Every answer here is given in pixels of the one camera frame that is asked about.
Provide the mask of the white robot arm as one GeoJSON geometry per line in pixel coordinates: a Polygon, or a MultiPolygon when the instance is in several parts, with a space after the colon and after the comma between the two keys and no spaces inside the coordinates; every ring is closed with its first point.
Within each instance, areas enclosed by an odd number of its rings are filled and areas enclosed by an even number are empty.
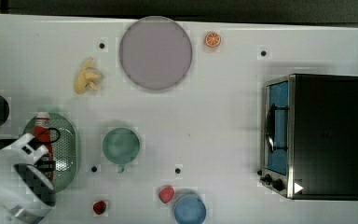
{"type": "Polygon", "coordinates": [[[38,167],[47,155],[47,144],[30,133],[0,139],[0,206],[10,221],[39,224],[55,207],[55,186],[38,167]]]}

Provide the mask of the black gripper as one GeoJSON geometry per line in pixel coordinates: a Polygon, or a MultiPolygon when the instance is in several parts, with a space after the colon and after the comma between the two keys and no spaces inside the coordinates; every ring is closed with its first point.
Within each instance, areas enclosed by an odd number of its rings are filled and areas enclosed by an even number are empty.
{"type": "Polygon", "coordinates": [[[42,156],[35,167],[42,172],[48,179],[54,178],[54,172],[56,171],[56,161],[51,153],[47,153],[42,156]]]}

